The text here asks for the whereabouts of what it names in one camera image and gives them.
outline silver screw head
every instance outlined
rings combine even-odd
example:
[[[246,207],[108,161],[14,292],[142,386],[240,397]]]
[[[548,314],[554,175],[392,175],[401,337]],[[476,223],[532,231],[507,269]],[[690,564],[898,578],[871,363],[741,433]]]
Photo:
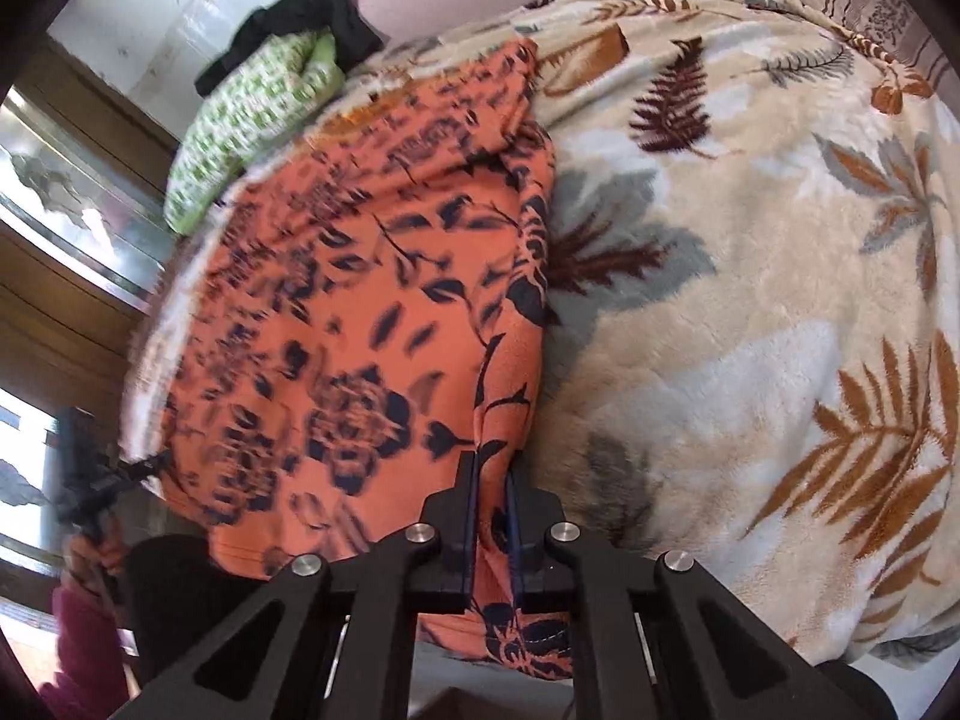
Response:
[[[671,549],[664,555],[664,563],[671,571],[689,571],[693,568],[693,555],[682,549]]]
[[[433,541],[437,531],[433,525],[426,522],[415,522],[405,531],[407,541],[413,541],[415,544],[425,544],[427,541]]]
[[[555,541],[577,541],[580,528],[572,522],[555,522],[550,527],[550,536],[553,536]]]
[[[293,569],[296,576],[310,577],[323,568],[323,558],[319,555],[297,555],[294,557]]]

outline brown fern leaf print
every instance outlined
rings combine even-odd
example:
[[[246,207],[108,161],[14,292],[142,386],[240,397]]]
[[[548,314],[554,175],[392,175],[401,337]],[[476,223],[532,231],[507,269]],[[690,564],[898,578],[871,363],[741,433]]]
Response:
[[[904,95],[927,100],[933,87],[913,68],[894,62],[883,69],[883,79],[874,87],[870,105],[888,116],[904,112]]]
[[[680,55],[656,78],[650,92],[637,98],[637,120],[630,128],[644,151],[692,151],[714,159],[696,148],[710,132],[703,105],[707,93],[703,38],[672,42]]]
[[[584,21],[584,25],[641,16],[646,13],[685,11],[688,14],[695,14],[696,10],[689,0],[604,0],[593,9],[593,13]]]
[[[536,65],[536,89],[549,98],[563,97],[611,71],[628,53],[627,39],[614,23],[541,59]]]
[[[882,373],[863,365],[861,380],[841,370],[841,408],[815,404],[813,420],[824,440],[776,485],[747,533],[781,509],[790,517],[810,505],[813,517],[827,517],[830,525],[848,523],[841,541],[860,542],[856,559],[897,539],[947,475],[956,447],[960,377],[942,331],[936,332],[929,358],[933,372],[928,378],[936,376],[942,425],[931,419],[930,392],[920,395],[913,350],[906,355],[904,376],[901,360],[885,338]],[[939,449],[943,463],[917,472],[918,456],[930,445]],[[928,518],[914,524],[887,568],[925,543],[935,526]]]
[[[598,210],[582,223],[548,243],[550,259],[544,268],[551,290],[586,295],[584,284],[613,285],[615,274],[643,278],[645,269],[661,268],[669,255],[669,246],[657,241],[642,242],[637,247],[618,247],[588,254],[585,250],[611,228],[611,220],[597,224]]]
[[[832,25],[831,29],[844,43],[855,49],[860,55],[867,57],[867,59],[879,59],[888,65],[896,62],[894,55],[866,35],[861,35],[859,32],[854,32],[841,25]]]

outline beige blanket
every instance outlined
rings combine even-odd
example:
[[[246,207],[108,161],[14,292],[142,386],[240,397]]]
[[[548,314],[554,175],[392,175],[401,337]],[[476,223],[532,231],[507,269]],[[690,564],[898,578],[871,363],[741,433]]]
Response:
[[[810,661],[960,622],[960,124],[796,0],[540,1],[374,57],[325,117],[517,32],[558,151],[536,483]],[[128,382],[131,457],[205,250]]]

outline orange floral cloth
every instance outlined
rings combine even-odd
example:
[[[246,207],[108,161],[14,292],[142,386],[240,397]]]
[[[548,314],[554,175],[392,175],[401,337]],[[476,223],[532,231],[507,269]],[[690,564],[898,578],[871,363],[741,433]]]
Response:
[[[507,43],[238,197],[171,387],[164,492],[223,567],[265,577],[416,521],[476,451],[474,609],[421,635],[558,678],[565,626],[512,608],[501,509],[541,372],[554,156],[535,72],[536,47]]]

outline black floral pattern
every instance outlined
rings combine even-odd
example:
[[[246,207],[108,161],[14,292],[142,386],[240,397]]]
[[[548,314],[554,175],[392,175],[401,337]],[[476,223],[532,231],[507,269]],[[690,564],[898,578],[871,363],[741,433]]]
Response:
[[[344,560],[370,552],[373,539],[363,520],[350,507],[349,498],[341,497],[328,509],[314,493],[293,493],[288,507],[309,533],[318,535],[310,552],[325,560]]]
[[[216,341],[212,354],[198,354],[197,362],[205,368],[206,375],[214,383],[200,394],[200,398],[219,400],[224,395],[232,394],[247,367],[259,367],[266,358],[265,353],[253,351],[259,336],[260,331],[256,328],[234,322],[227,336]]]
[[[498,664],[531,677],[565,680],[573,676],[557,659],[570,656],[568,626],[562,620],[517,620],[510,604],[488,604],[480,610],[487,626],[487,651]]]
[[[312,223],[330,223],[344,215],[349,208],[349,195],[342,186],[332,181],[318,181],[308,191],[294,194],[290,199],[290,210],[306,211]]]
[[[310,362],[310,352],[299,341],[287,341],[283,346],[283,367],[280,373],[284,379],[294,382],[299,379],[306,364]]]
[[[238,244],[230,251],[227,266],[208,276],[208,295],[219,295],[224,290],[224,284],[234,289],[247,284],[272,255],[274,252],[261,241]]]
[[[424,448],[429,450],[432,460],[439,460],[448,454],[454,447],[472,447],[472,439],[462,439],[453,430],[436,420],[427,425],[427,434],[424,436]]]
[[[205,506],[210,525],[232,525],[243,512],[267,512],[274,505],[277,471],[275,441],[260,432],[260,417],[232,405],[232,426],[224,427],[213,447],[217,488]]]
[[[407,136],[399,145],[387,152],[388,166],[385,172],[409,170],[417,163],[432,157],[438,146],[451,138],[458,141],[469,138],[467,127],[453,117],[435,119],[416,135]]]
[[[507,300],[517,312],[536,324],[546,324],[546,289],[544,276],[546,263],[546,202],[537,195],[531,197],[520,209],[520,225],[525,256],[518,255],[514,261],[514,273],[507,288]]]
[[[313,244],[294,247],[286,256],[286,274],[274,288],[272,309],[280,312],[284,305],[301,322],[310,324],[310,310],[306,301],[317,291],[317,275],[320,266],[313,256]]]
[[[490,532],[493,536],[493,543],[496,544],[496,548],[500,550],[504,555],[510,554],[510,536],[508,531],[510,530],[507,522],[507,512],[504,512],[501,507],[496,507],[493,510],[493,518],[490,523]]]
[[[359,495],[381,460],[410,445],[410,404],[368,365],[315,382],[317,408],[304,427],[306,454],[330,469],[335,487]]]
[[[223,245],[225,247],[235,247],[240,244],[240,242],[247,237],[251,228],[253,228],[253,223],[256,222],[258,212],[259,206],[257,203],[237,203],[237,206],[233,209],[233,213],[230,215],[227,228],[224,229],[224,234],[221,238]]]

